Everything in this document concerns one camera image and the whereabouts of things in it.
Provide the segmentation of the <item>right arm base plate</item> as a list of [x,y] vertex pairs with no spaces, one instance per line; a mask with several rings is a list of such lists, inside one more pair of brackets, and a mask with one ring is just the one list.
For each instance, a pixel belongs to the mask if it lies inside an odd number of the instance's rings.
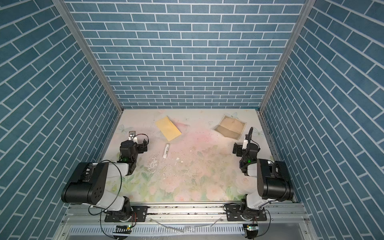
[[247,207],[242,207],[239,204],[230,203],[223,205],[223,209],[229,222],[239,221],[266,221],[267,216],[263,210],[251,210]]

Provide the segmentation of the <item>left corner aluminium post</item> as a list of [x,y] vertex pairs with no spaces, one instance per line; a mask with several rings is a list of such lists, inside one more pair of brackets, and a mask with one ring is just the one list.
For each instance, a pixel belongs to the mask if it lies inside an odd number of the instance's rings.
[[99,63],[97,62],[94,54],[92,53],[86,39],[84,38],[81,30],[79,29],[75,19],[73,18],[72,14],[70,13],[65,1],[62,0],[52,0],[53,4],[55,5],[56,9],[58,10],[59,14],[63,18],[64,22],[68,26],[71,34],[75,38],[77,44],[79,45],[80,49],[82,50],[83,54],[87,58],[89,64],[91,65],[92,69],[96,73],[97,77],[99,78],[99,81],[107,91],[109,97],[111,98],[112,102],[114,103],[116,109],[121,114],[124,111],[123,106],[121,105],[120,101],[118,100],[116,94],[112,90],[111,85],[109,84],[104,72],[102,71]]

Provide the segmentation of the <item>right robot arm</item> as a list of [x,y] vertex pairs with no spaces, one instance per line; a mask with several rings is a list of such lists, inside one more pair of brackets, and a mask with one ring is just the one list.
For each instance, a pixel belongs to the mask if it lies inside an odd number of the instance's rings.
[[242,173],[257,179],[257,191],[246,194],[241,200],[241,214],[253,214],[262,211],[269,203],[291,201],[294,197],[294,186],[286,163],[259,159],[260,149],[256,143],[235,143],[233,147],[233,154],[241,158],[239,165]]

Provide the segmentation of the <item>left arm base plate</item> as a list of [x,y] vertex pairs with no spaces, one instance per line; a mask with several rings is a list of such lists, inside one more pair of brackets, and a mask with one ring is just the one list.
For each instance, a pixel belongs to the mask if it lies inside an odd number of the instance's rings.
[[148,206],[130,206],[128,208],[123,207],[120,211],[107,211],[105,222],[106,223],[137,223],[145,222]]

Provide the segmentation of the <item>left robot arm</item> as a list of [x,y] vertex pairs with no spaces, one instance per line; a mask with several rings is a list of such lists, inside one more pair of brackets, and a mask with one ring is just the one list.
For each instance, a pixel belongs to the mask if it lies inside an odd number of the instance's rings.
[[61,193],[61,199],[69,204],[87,204],[94,206],[111,216],[117,222],[132,219],[133,208],[127,197],[114,194],[105,189],[107,179],[133,174],[138,155],[148,150],[149,140],[141,144],[135,141],[136,136],[120,145],[119,160],[114,163],[104,160],[98,164],[81,162],[75,168]]

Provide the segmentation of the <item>corner aluminium post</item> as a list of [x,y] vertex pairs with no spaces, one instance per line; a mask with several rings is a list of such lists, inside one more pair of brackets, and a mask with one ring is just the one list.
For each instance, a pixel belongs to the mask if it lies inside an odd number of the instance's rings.
[[75,19],[73,18],[72,14],[70,13],[65,1],[62,0],[52,0],[53,4],[55,5],[56,9],[58,10],[59,14],[63,18],[64,22],[68,26],[71,34],[75,38],[77,44],[79,45],[80,49],[82,50],[83,54],[87,58],[89,64],[91,65],[92,69],[96,73],[97,77],[99,78],[99,81],[107,91],[109,97],[111,98],[112,102],[114,103],[116,109],[121,114],[124,111],[123,106],[121,105],[120,101],[118,100],[116,94],[112,90],[111,85],[109,84],[104,72],[102,71],[99,63],[97,62],[94,54],[92,53],[86,39],[84,38],[81,30],[79,29]]
[[299,14],[299,17],[298,17],[298,20],[293,28],[293,31],[292,31],[292,34],[290,36],[290,38],[288,39],[288,42],[287,42],[287,45],[284,49],[284,52],[279,60],[279,63],[275,69],[275,72],[274,72],[274,75],[272,76],[271,78],[271,81],[269,83],[269,86],[267,87],[267,90],[266,90],[266,93],[263,97],[263,100],[261,102],[261,105],[260,105],[260,108],[259,108],[259,111],[262,113],[266,106],[267,106],[267,103],[268,103],[268,100],[270,99],[272,93],[273,93],[273,90],[275,88],[275,86],[277,85],[278,81],[279,81],[279,77],[281,76],[281,73],[288,61],[288,58],[295,46],[295,43],[304,27],[304,24],[315,4],[315,0],[308,0],[308,1],[305,1],[305,4]]

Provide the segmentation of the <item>right corner aluminium post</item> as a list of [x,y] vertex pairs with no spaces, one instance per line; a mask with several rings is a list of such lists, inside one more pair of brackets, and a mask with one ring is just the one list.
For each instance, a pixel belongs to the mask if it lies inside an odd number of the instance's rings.
[[259,111],[262,113],[266,106],[267,106],[267,103],[268,103],[268,100],[270,99],[272,93],[273,93],[273,90],[275,88],[275,86],[277,85],[278,81],[279,81],[279,77],[281,76],[281,73],[288,61],[288,58],[295,46],[295,43],[304,27],[304,24],[315,4],[315,0],[308,0],[308,1],[305,1],[305,4],[299,14],[299,17],[298,17],[298,20],[293,28],[293,31],[292,31],[292,34],[290,36],[290,38],[288,39],[288,42],[287,42],[287,45],[284,49],[284,52],[279,60],[279,63],[275,69],[275,72],[274,72],[274,75],[272,76],[271,78],[271,81],[269,83],[269,86],[267,87],[267,90],[266,90],[266,93],[263,97],[263,100],[261,102],[261,105],[260,105],[260,108],[259,108]]

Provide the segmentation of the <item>yellow envelope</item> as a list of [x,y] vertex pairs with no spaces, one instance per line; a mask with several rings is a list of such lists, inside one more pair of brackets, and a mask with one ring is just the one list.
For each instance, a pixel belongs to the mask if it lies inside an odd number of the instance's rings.
[[168,117],[164,117],[156,121],[155,125],[159,128],[159,130],[169,142],[182,134]]

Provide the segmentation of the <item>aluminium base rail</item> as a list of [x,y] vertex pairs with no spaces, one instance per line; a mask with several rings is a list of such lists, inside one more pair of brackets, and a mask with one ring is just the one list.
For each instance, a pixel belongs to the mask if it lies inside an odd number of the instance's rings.
[[[175,202],[175,203],[139,203],[133,202],[132,206],[148,206],[145,222],[139,224],[212,224],[229,223],[223,205],[227,202]],[[308,223],[309,216],[300,203],[273,202],[264,206],[266,221],[239,221],[255,223]]]

